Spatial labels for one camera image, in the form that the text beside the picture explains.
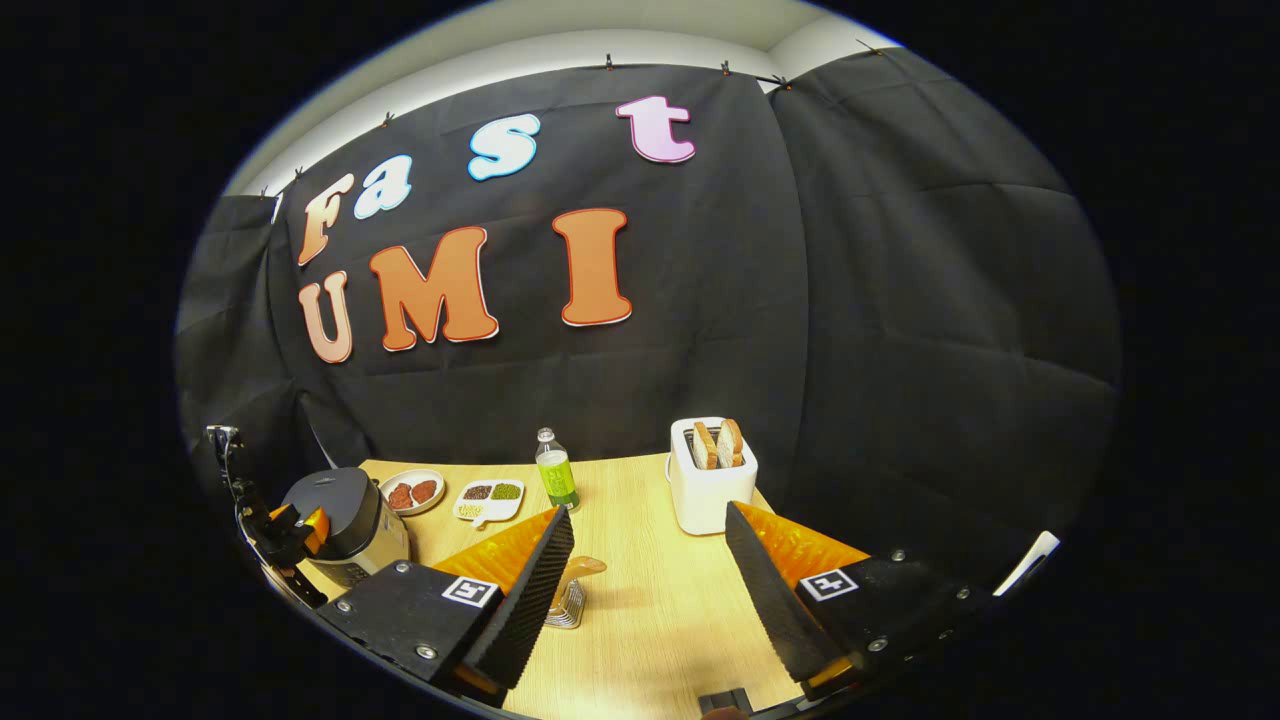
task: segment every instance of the black backdrop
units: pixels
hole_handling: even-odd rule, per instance
[[[179,388],[201,388],[184,389],[183,411],[212,501],[225,491],[200,429],[239,416],[246,443],[271,448],[247,470],[282,495],[298,477],[280,474],[283,459],[312,428],[339,465],[521,462],[543,425],[588,460],[660,452],[673,420],[724,415],[780,512],[997,585],[1041,530],[1065,534],[1111,429],[1119,340],[1097,238],[1034,146],[909,50],[854,54],[791,87],[764,95],[750,76],[668,65],[509,79],[305,168],[269,232],[206,233],[177,342]],[[650,95],[689,109],[673,132],[692,159],[631,147],[612,109]],[[534,160],[486,182],[463,174],[471,135],[522,113],[541,120]],[[365,174],[401,154],[408,197],[356,220]],[[328,245],[300,268],[305,208],[347,173],[356,187]],[[270,205],[228,197],[215,223],[261,224]],[[575,328],[559,322],[568,270],[550,222],[585,208],[627,215],[617,272],[634,310]],[[470,225],[488,233],[479,265],[498,334],[384,350],[370,258],[401,245],[426,268],[444,233]],[[244,256],[259,261],[232,263]],[[297,293],[337,272],[353,350],[328,364]],[[333,337],[328,295],[320,307]],[[241,350],[234,368],[227,348]],[[314,447],[310,462],[324,466]]]

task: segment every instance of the bottle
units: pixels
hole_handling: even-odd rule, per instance
[[[538,452],[534,454],[538,473],[552,505],[564,505],[570,510],[579,506],[577,488],[573,486],[573,470],[568,466],[568,451],[556,442],[550,428],[538,430]]]

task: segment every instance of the plate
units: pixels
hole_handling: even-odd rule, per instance
[[[407,507],[404,510],[396,510],[396,514],[401,516],[417,515],[419,512],[425,512],[430,510],[431,507],[435,506],[435,503],[440,502],[442,497],[444,497],[444,475],[436,473],[435,470],[428,470],[426,468],[421,468],[417,470],[404,470],[403,473],[397,473],[390,478],[383,480],[381,484],[379,486],[379,489],[381,489],[383,497],[388,498],[388,502],[390,502],[389,498],[392,496],[392,492],[397,487],[407,483],[410,486],[410,489],[412,489],[413,486],[426,480],[435,480],[435,495],[429,497],[426,502],[413,501],[412,507]]]
[[[493,488],[497,486],[516,486],[520,489],[520,495],[511,500],[493,500],[486,497],[484,500],[467,500],[467,491],[475,487],[489,486],[489,493],[493,493]],[[461,520],[471,520],[471,524],[476,529],[484,528],[484,524],[490,520],[511,520],[520,511],[520,503],[525,500],[525,483],[520,480],[475,480],[467,483],[462,492],[458,493],[458,498],[453,501],[453,516]],[[461,507],[466,505],[479,505],[479,515],[463,515]]]

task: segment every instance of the black lid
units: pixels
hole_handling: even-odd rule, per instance
[[[293,483],[284,496],[306,518],[316,507],[329,516],[329,538],[316,557],[344,560],[369,544],[378,528],[381,495],[360,468],[337,468],[312,473]]]

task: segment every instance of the toaster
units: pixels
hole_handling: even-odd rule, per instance
[[[731,500],[751,502],[755,473],[759,465],[746,439],[742,439],[742,464],[737,468],[700,470],[694,464],[694,423],[703,423],[712,439],[719,439],[724,418],[686,418],[671,424],[671,452],[667,455],[667,482],[676,521],[691,536],[724,532],[726,506]]]

